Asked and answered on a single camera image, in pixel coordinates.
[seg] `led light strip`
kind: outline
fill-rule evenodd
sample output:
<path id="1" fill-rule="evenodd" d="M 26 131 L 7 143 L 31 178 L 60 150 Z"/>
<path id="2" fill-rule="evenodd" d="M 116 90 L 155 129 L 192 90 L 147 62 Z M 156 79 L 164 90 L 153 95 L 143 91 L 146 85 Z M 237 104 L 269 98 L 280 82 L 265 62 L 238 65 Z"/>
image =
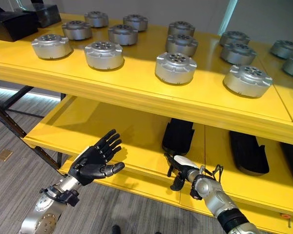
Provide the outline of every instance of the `led light strip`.
<path id="1" fill-rule="evenodd" d="M 12 95 L 18 92 L 18 90 L 7 89 L 7 88 L 0 88 L 0 91 L 5 91 L 5 92 L 8 92 Z M 25 95 L 28 95 L 31 97 L 45 98 L 45 99 L 53 100 L 53 101 L 61 101 L 61 99 L 59 97 L 53 97 L 53 96 L 49 96 L 49 95 L 42 95 L 42 94 L 37 94 L 37 93 L 27 93 Z"/>

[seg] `metal frame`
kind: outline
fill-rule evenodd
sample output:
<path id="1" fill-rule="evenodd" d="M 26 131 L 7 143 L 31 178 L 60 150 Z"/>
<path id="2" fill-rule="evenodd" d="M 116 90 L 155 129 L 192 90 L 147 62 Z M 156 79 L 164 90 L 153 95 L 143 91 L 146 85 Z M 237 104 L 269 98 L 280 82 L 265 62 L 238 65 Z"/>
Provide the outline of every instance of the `metal frame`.
<path id="1" fill-rule="evenodd" d="M 43 118 L 43 116 L 8 109 L 32 89 L 33 87 L 31 86 L 24 86 L 16 94 L 14 94 L 6 102 L 4 102 L 2 106 L 0 106 L 0 122 L 3 123 L 11 132 L 13 132 L 15 136 L 17 136 L 21 140 L 22 138 L 26 136 L 26 132 L 6 113 L 6 111 Z M 61 94 L 61 100 L 63 100 L 65 96 L 66 96 L 65 94 Z M 36 154 L 38 154 L 38 156 L 41 157 L 46 163 L 48 163 L 54 170 L 57 171 L 62 166 L 62 153 L 58 152 L 57 161 L 55 161 L 49 154 L 47 154 L 39 146 L 36 146 L 35 148 L 31 148 L 31 150 L 33 150 Z"/>
<path id="2" fill-rule="evenodd" d="M 22 140 L 26 132 L 4 111 L 0 106 L 0 122 L 3 123 L 14 135 Z M 31 148 L 39 157 L 48 163 L 53 169 L 58 170 L 60 166 L 41 147 Z"/>

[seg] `black box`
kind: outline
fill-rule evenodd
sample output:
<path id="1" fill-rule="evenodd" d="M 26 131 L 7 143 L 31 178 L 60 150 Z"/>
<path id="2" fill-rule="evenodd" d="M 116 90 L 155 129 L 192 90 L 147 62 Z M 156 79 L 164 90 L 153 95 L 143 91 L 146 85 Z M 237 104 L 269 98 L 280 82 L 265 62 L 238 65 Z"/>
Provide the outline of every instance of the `black box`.
<path id="1" fill-rule="evenodd" d="M 0 12 L 0 40 L 16 41 L 37 31 L 34 15 L 22 12 Z"/>
<path id="2" fill-rule="evenodd" d="M 16 8 L 15 11 L 36 15 L 38 28 L 45 28 L 61 21 L 57 5 L 33 3 L 24 8 Z"/>

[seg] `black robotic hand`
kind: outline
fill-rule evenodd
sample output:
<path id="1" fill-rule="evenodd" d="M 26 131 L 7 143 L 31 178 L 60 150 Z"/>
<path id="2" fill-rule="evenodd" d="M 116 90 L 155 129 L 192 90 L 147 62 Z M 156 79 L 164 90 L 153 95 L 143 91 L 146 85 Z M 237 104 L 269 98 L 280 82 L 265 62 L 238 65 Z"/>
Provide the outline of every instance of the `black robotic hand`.
<path id="1" fill-rule="evenodd" d="M 121 150 L 119 144 L 122 141 L 119 137 L 115 129 L 109 131 L 95 145 L 88 147 L 76 158 L 68 174 L 85 186 L 94 179 L 103 179 L 119 172 L 125 167 L 124 163 L 106 164 Z"/>

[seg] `black wire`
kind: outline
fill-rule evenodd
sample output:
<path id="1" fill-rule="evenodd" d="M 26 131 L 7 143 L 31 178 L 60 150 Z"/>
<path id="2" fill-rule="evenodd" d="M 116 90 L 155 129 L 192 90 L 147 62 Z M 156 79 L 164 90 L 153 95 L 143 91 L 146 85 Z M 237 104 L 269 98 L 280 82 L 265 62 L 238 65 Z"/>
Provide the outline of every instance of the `black wire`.
<path id="1" fill-rule="evenodd" d="M 52 197 L 50 196 L 47 192 L 48 192 L 48 189 L 41 189 L 40 192 L 44 193 L 48 198 L 50 198 L 51 200 L 54 200 L 54 201 L 57 201 L 57 202 L 60 202 L 60 203 L 63 203 L 63 204 L 67 204 L 67 202 L 65 201 L 62 201 L 56 197 Z"/>

